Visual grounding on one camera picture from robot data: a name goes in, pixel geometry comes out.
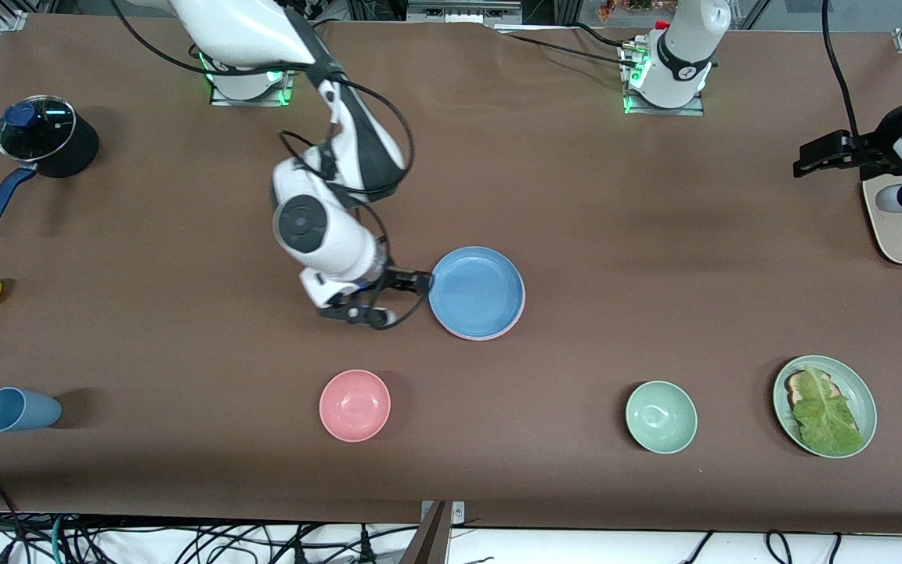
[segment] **black cable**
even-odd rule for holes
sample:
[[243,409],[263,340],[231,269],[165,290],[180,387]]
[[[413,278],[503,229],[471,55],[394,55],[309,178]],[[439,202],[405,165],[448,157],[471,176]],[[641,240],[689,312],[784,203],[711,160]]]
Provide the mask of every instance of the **black cable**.
[[375,208],[371,207],[371,204],[366,202],[361,203],[361,208],[365,208],[365,210],[368,211],[368,214],[371,215],[371,218],[375,220],[375,223],[378,224],[378,229],[382,232],[380,240],[382,245],[385,245],[385,254],[389,261],[391,261],[391,266],[395,266],[395,258],[391,256],[391,239],[389,239],[388,236],[388,229],[385,228],[385,222],[383,222],[381,216],[378,215],[378,211],[375,211]]
[[[204,534],[210,535],[210,534],[214,533],[215,529],[218,529],[219,527],[228,527],[228,528],[225,529],[225,531],[222,531],[222,532],[228,532],[228,531],[230,531],[230,530],[232,529],[232,526],[231,526],[231,525],[228,525],[228,526],[226,526],[226,525],[212,525],[211,528],[208,528],[208,529],[207,529],[207,532],[204,533]],[[187,544],[185,547],[183,547],[182,552],[179,553],[179,556],[176,557],[176,560],[173,560],[173,564],[179,564],[179,561],[180,561],[180,560],[183,560],[183,556],[186,556],[187,551],[190,550],[190,545],[191,545],[191,544],[197,545],[197,542],[200,541],[201,531],[203,531],[203,527],[198,527],[198,528],[197,528],[197,536],[196,536],[196,538],[193,539],[193,542],[191,542],[191,543]],[[190,559],[193,559],[193,557],[196,556],[196,557],[197,557],[197,561],[199,562],[199,561],[200,561],[200,551],[201,551],[201,550],[204,550],[204,547],[207,547],[208,545],[210,545],[210,543],[215,542],[215,540],[217,540],[217,539],[218,539],[218,537],[215,536],[215,538],[212,538],[212,539],[211,539],[210,541],[208,541],[207,543],[204,543],[204,546],[197,546],[196,551],[194,551],[194,553],[193,553],[192,555],[190,555],[190,558],[187,558],[186,561],[189,562]]]
[[831,68],[834,69],[834,76],[837,78],[838,85],[841,86],[841,97],[844,99],[844,111],[848,113],[848,125],[851,128],[851,135],[858,143],[858,121],[855,119],[855,108],[851,103],[851,92],[848,92],[848,82],[844,79],[841,72],[841,65],[837,64],[837,55],[834,54],[834,44],[830,40],[830,17],[828,16],[830,0],[824,0],[823,10],[821,12],[821,23],[824,35],[824,47],[827,49],[827,58],[830,59]]
[[266,535],[266,550],[269,550],[269,558],[273,558],[273,539],[269,538],[269,528],[264,525],[264,535]]
[[[385,222],[382,221],[381,216],[378,215],[378,213],[375,211],[375,208],[371,207],[371,204],[367,204],[367,203],[361,204],[361,207],[365,208],[365,210],[367,210],[368,213],[371,214],[371,217],[373,218],[373,220],[375,220],[375,222],[378,224],[378,229],[381,230],[381,232],[382,232],[381,240],[382,240],[383,244],[385,245],[385,254],[388,255],[389,264],[391,266],[395,266],[395,258],[393,256],[391,256],[391,240],[389,239],[389,236],[388,236],[388,230],[385,228]],[[429,272],[423,272],[423,274],[425,274],[427,276],[433,276]],[[375,304],[378,303],[378,297],[381,295],[381,292],[382,292],[382,289],[380,286],[371,290],[371,300],[368,303],[369,308],[375,307]],[[416,311],[418,309],[420,309],[420,307],[423,305],[423,302],[427,299],[427,296],[429,296],[429,295],[430,295],[430,288],[428,287],[425,292],[420,293],[419,298],[417,298],[417,300],[416,300],[416,303],[412,304],[412,306],[406,311],[406,313],[402,314],[401,317],[397,317],[390,324],[383,325],[381,327],[375,327],[374,325],[372,325],[371,327],[373,329],[375,329],[376,331],[387,331],[389,329],[397,328],[399,325],[403,324],[403,322],[405,322],[407,319],[409,319],[414,313],[416,313]]]
[[688,560],[684,560],[681,564],[695,564],[695,560],[698,560],[698,555],[702,553],[702,549],[705,548],[705,544],[709,542],[709,539],[712,538],[713,534],[716,534],[716,531],[705,533],[705,536],[702,537],[702,541],[698,542],[698,546],[695,547],[695,552],[691,553],[691,557],[688,558]]
[[323,20],[319,20],[319,21],[316,21],[314,24],[312,24],[312,29],[316,29],[317,27],[319,27],[319,25],[329,23],[330,21],[343,21],[343,20],[341,20],[340,18],[326,18]]
[[834,557],[837,556],[837,551],[841,549],[841,537],[844,536],[841,533],[834,533],[834,536],[837,539],[834,539],[834,548],[830,550],[830,559],[827,561],[827,564],[834,564]]
[[73,556],[75,556],[75,562],[85,562],[85,557],[82,556],[82,549],[79,548],[78,529],[76,529],[75,532],[72,533],[72,542],[75,543],[75,546],[72,547],[72,554],[73,554]]
[[315,529],[318,529],[320,527],[322,527],[322,524],[308,525],[308,527],[303,531],[301,529],[301,525],[298,525],[298,531],[294,532],[294,536],[291,537],[290,541],[288,541],[285,546],[280,547],[280,550],[276,551],[276,554],[274,554],[266,564],[276,564],[276,561],[282,559],[283,555],[287,554],[287,551],[289,551],[291,547],[295,546],[296,543],[300,543],[301,539],[304,539],[312,531],[315,531]]
[[[781,560],[774,549],[770,546],[770,536],[777,535],[778,538],[781,539],[781,546],[785,547],[785,560]],[[765,546],[767,547],[767,553],[770,554],[770,557],[774,558],[774,560],[778,561],[778,564],[792,564],[792,550],[788,549],[788,541],[785,540],[785,535],[781,534],[781,531],[778,529],[772,529],[765,533]]]
[[12,554],[12,547],[14,546],[16,546],[16,542],[12,541],[2,549],[2,551],[0,552],[0,564],[9,564],[9,557]]
[[[10,542],[21,542],[21,541],[19,540],[19,538],[11,537],[11,536],[9,535],[9,533],[7,533],[7,532],[5,532],[5,531],[0,531],[0,533],[2,533],[3,535],[5,535],[6,538],[9,539]],[[43,554],[44,556],[46,556],[47,559],[48,559],[48,561],[54,562],[54,554],[51,553],[51,551],[48,550],[48,549],[46,549],[46,548],[40,548],[39,546],[37,546],[37,545],[36,545],[37,542],[44,542],[44,543],[50,544],[51,541],[49,541],[49,540],[46,540],[46,541],[45,541],[45,540],[40,540],[40,541],[36,541],[36,540],[35,540],[35,541],[30,541],[29,546],[30,546],[30,548],[31,548],[34,552],[39,552],[39,553]]]
[[535,4],[533,8],[531,8],[531,12],[529,14],[527,14],[527,17],[524,18],[524,20],[522,22],[520,22],[521,25],[526,24],[529,21],[531,21],[531,18],[534,17],[534,14],[536,14],[538,12],[538,8],[540,8],[541,5],[544,3],[545,3],[545,0],[539,0],[538,3]]
[[241,546],[228,546],[228,545],[223,546],[222,549],[223,549],[222,552],[219,552],[218,556],[215,556],[214,559],[212,559],[212,557],[211,557],[211,554],[214,554],[214,551],[211,551],[211,554],[207,555],[207,564],[212,564],[212,562],[214,562],[215,560],[218,560],[218,557],[222,556],[222,554],[225,553],[225,550],[237,550],[239,552],[248,553],[251,557],[253,557],[254,564],[260,564],[260,557],[258,557],[257,553],[254,553],[250,549],[243,548]]
[[399,527],[399,528],[396,528],[396,529],[389,529],[388,531],[382,531],[382,532],[379,532],[379,533],[373,533],[372,535],[366,536],[366,539],[361,539],[361,540],[358,540],[357,542],[353,542],[353,543],[350,543],[350,544],[348,544],[348,545],[344,545],[343,548],[341,548],[340,550],[337,550],[337,551],[334,552],[332,555],[330,555],[329,558],[327,558],[326,560],[323,560],[322,562],[319,562],[319,564],[329,564],[330,562],[332,562],[333,560],[335,560],[337,556],[340,556],[340,554],[343,554],[344,552],[347,552],[347,550],[351,550],[352,548],[354,548],[355,546],[361,544],[362,542],[366,542],[366,541],[371,540],[371,539],[377,539],[378,537],[383,537],[383,536],[385,536],[385,535],[393,535],[393,534],[395,534],[395,533],[401,533],[401,532],[404,532],[404,531],[415,531],[416,528],[418,528],[418,527],[416,527],[416,526],[414,525],[414,526],[411,526],[411,527]]
[[[391,189],[394,189],[395,186],[403,181],[406,175],[409,174],[410,170],[412,170],[413,164],[416,163],[416,140],[413,136],[413,130],[409,125],[409,121],[407,121],[405,115],[402,114],[402,111],[400,111],[394,103],[391,103],[391,101],[389,99],[386,99],[385,96],[381,96],[380,93],[374,92],[372,89],[368,89],[368,87],[366,86],[358,85],[357,82],[354,82],[353,80],[347,78],[339,78],[339,76],[329,76],[328,78],[326,78],[326,80],[335,82],[337,83],[337,85],[346,85],[348,87],[351,87],[351,89],[358,90],[358,92],[364,92],[367,96],[371,96],[373,97],[373,99],[378,100],[380,101],[380,103],[384,104],[384,106],[387,107],[389,111],[391,111],[391,114],[395,115],[395,118],[398,119],[399,125],[402,126],[402,129],[406,134],[406,143],[409,147],[409,158],[406,161],[406,167],[403,169],[403,171],[400,172],[398,178],[394,179],[394,181],[391,181],[390,183],[387,183],[387,185],[374,186],[373,188],[365,188],[361,190],[348,188],[348,186],[340,186],[340,188],[343,188],[347,193],[350,193],[351,195],[372,196],[376,193],[390,192]],[[303,143],[308,143],[308,145],[311,146],[311,143],[309,143],[307,139],[301,138],[297,135],[297,133],[294,132],[280,132],[279,135],[280,142],[283,143],[283,146],[286,147],[287,152],[290,153],[290,155],[294,158],[295,161],[298,162],[299,165],[305,168],[305,170],[311,172],[313,175],[319,176],[319,179],[322,179],[323,182],[332,183],[333,179],[327,178],[321,171],[316,171],[315,168],[308,164],[307,161],[305,161],[305,159],[301,157],[300,154],[298,154],[294,147],[292,147],[285,138],[286,136],[291,136],[291,138],[301,140]]]
[[305,557],[305,547],[301,546],[301,541],[294,542],[294,564],[308,564],[308,558]]
[[[92,551],[93,556],[96,557],[97,562],[112,562],[110,557],[106,556],[106,553],[103,552],[103,549],[99,548],[96,543],[96,537],[90,536],[88,529],[82,527],[82,525],[78,526],[78,529],[82,531],[82,535],[85,536],[85,542],[89,545],[89,550]],[[98,529],[96,534],[98,535],[100,532],[104,532],[104,529]],[[78,546],[78,535],[75,536],[75,546]]]
[[124,13],[121,11],[121,7],[117,6],[116,0],[110,0],[110,7],[114,10],[117,18],[121,21],[121,25],[123,25],[124,28],[128,30],[128,33],[130,33],[132,37],[135,37],[138,43],[160,57],[162,60],[172,63],[177,67],[182,68],[184,71],[188,70],[190,72],[196,72],[197,74],[212,74],[215,76],[246,76],[250,74],[264,74],[265,72],[273,71],[304,71],[305,68],[308,68],[308,65],[293,63],[275,65],[274,67],[257,67],[251,70],[218,70],[214,68],[207,69],[194,67],[193,65],[186,64],[181,60],[175,60],[175,58],[172,58],[168,54],[165,54],[162,51],[158,50],[157,47],[149,43],[144,37],[141,37],[139,32],[135,31],[135,28],[133,28],[132,25],[128,22],[128,18],[124,17]]
[[[211,558],[214,558],[214,560],[218,560],[218,557],[222,556],[222,554],[225,553],[225,550],[228,550],[229,547],[232,547],[233,544],[239,542],[240,540],[243,540],[244,537],[246,537],[246,535],[250,534],[251,532],[253,532],[256,529],[261,528],[261,527],[262,527],[262,525],[254,525],[253,527],[246,529],[246,531],[243,531],[240,535],[226,535],[226,536],[229,536],[229,538],[232,540],[229,540],[229,542],[226,543],[225,545],[219,546],[215,550],[212,550],[211,554],[207,555],[207,564],[211,564]],[[218,550],[221,550],[221,552],[218,553],[218,556],[214,556],[214,553]]]
[[587,53],[586,51],[570,49],[569,47],[563,47],[562,45],[555,45],[554,43],[540,42],[537,39],[531,39],[529,37],[522,37],[519,35],[514,35],[512,33],[507,33],[506,35],[507,35],[507,37],[513,37],[514,39],[517,39],[519,42],[534,43],[536,45],[541,45],[542,47],[548,47],[550,49],[557,49],[559,51],[565,51],[566,53],[572,53],[574,55],[588,57],[588,58],[591,58],[592,60],[602,60],[602,61],[613,62],[614,64],[622,65],[623,67],[635,67],[636,66],[636,64],[630,60],[613,60],[611,57],[604,57],[601,55],[595,55],[593,53]]
[[613,40],[608,39],[608,37],[597,33],[592,27],[590,27],[590,25],[586,25],[586,23],[576,21],[570,25],[572,25],[573,27],[578,27],[580,29],[583,29],[583,31],[590,33],[590,35],[594,37],[594,39],[597,39],[598,42],[604,43],[605,45],[610,45],[612,47],[622,46],[622,42],[614,42]]
[[13,521],[16,523],[16,538],[23,543],[23,548],[26,550],[26,562],[27,564],[32,564],[33,559],[30,557],[30,541],[26,538],[25,529],[23,529],[23,524],[19,520],[19,515],[17,515],[18,511],[16,511],[16,504],[13,503],[11,497],[2,489],[2,486],[0,486],[0,497],[2,497],[6,507],[9,508],[9,514],[12,515]]
[[357,564],[375,564],[375,560],[378,557],[371,548],[371,539],[368,535],[366,522],[361,522],[361,544],[361,555],[357,558]]
[[280,129],[279,132],[276,133],[280,138],[280,142],[283,143],[283,146],[287,147],[287,152],[290,154],[296,153],[294,147],[290,146],[290,143],[287,142],[286,138],[294,138],[300,140],[300,142],[307,144],[307,146],[312,146],[312,142],[310,140],[303,138],[303,136],[298,135],[296,132],[289,132],[286,129]]
[[[271,549],[290,546],[285,541],[268,542],[268,541],[259,540],[259,539],[244,539],[244,542],[247,542],[250,544],[258,544],[260,546],[269,546],[269,547],[271,547]],[[304,548],[305,550],[325,550],[328,548],[341,548],[344,546],[347,546],[347,545],[345,545],[344,543],[301,543],[301,548]]]

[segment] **green bowl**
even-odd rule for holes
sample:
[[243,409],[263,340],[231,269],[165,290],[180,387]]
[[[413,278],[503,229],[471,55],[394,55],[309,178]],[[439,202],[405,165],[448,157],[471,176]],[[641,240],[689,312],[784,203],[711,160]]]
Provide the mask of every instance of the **green bowl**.
[[[806,368],[816,368],[818,371],[830,374],[831,381],[833,381],[835,385],[837,385],[837,388],[841,390],[841,393],[847,397],[848,408],[855,417],[855,424],[858,425],[859,431],[862,432],[862,439],[864,442],[862,443],[861,449],[855,450],[854,453],[837,457],[831,456],[830,454],[818,453],[816,450],[803,445],[802,440],[799,439],[799,422],[796,421],[796,418],[792,415],[792,406],[788,404],[788,389],[785,386],[785,381],[787,381],[788,376],[791,376],[796,372],[804,371]],[[790,436],[792,440],[795,440],[796,445],[801,446],[810,453],[816,454],[818,457],[854,457],[855,454],[865,450],[865,447],[869,446],[869,443],[872,442],[873,436],[876,435],[876,424],[878,422],[876,417],[876,401],[872,399],[872,392],[869,392],[869,386],[866,386],[865,381],[862,381],[862,378],[859,378],[859,375],[855,374],[855,371],[852,371],[847,365],[827,356],[811,354],[811,356],[800,356],[799,358],[795,358],[791,362],[788,362],[788,364],[786,364],[779,372],[778,378],[774,379],[772,401],[774,404],[774,414],[778,416],[781,428],[788,433],[788,436]]]
[[673,383],[645,382],[629,397],[626,424],[645,449],[673,454],[691,445],[698,431],[698,412],[691,397]]

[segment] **pink bowl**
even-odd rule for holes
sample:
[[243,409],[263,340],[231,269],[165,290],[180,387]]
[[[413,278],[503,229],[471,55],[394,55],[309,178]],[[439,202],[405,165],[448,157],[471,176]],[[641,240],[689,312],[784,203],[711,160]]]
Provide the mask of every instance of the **pink bowl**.
[[337,374],[319,398],[323,426],[346,443],[360,443],[378,435],[390,409],[391,397],[385,382],[369,371]]

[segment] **bowl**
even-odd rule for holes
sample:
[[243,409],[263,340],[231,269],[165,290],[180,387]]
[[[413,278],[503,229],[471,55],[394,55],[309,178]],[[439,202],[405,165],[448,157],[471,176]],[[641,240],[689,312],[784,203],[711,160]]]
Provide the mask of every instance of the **bowl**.
[[[816,450],[810,449],[804,445],[799,438],[799,422],[796,421],[795,415],[792,415],[792,406],[788,403],[788,389],[785,386],[792,374],[804,371],[806,368],[816,368],[818,371],[830,374],[830,379],[841,390],[843,396],[848,399],[848,408],[855,417],[855,425],[858,425],[858,431],[862,433],[862,447],[855,450],[854,453],[844,454],[844,456],[832,456],[831,454],[818,453]],[[774,389],[772,390],[772,403],[774,404],[774,414],[778,417],[781,428],[785,430],[788,437],[795,440],[796,445],[801,446],[804,450],[816,454],[818,457],[824,458],[848,458],[854,457],[855,454],[861,453],[865,447],[872,442],[873,436],[876,435],[876,425],[878,418],[876,415],[876,401],[872,399],[872,392],[869,392],[869,386],[865,385],[865,381],[855,371],[852,371],[847,364],[840,360],[834,360],[829,356],[800,356],[794,358],[786,364],[778,377],[774,379]]]
[[698,431],[698,412],[679,386],[650,381],[636,388],[626,404],[626,424],[633,438],[657,454],[674,454],[691,445]]
[[378,435],[390,410],[391,397],[385,382],[369,371],[337,374],[319,397],[323,426],[345,443],[360,443]]
[[430,308],[451,334],[485,342],[508,332],[524,311],[517,267],[487,247],[462,247],[434,267]]

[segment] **plastic cup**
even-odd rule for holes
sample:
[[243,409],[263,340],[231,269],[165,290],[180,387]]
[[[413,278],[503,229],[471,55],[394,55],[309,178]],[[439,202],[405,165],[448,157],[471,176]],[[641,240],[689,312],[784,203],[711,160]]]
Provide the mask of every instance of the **plastic cup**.
[[28,389],[0,389],[0,432],[31,431],[54,425],[61,417],[61,403]]

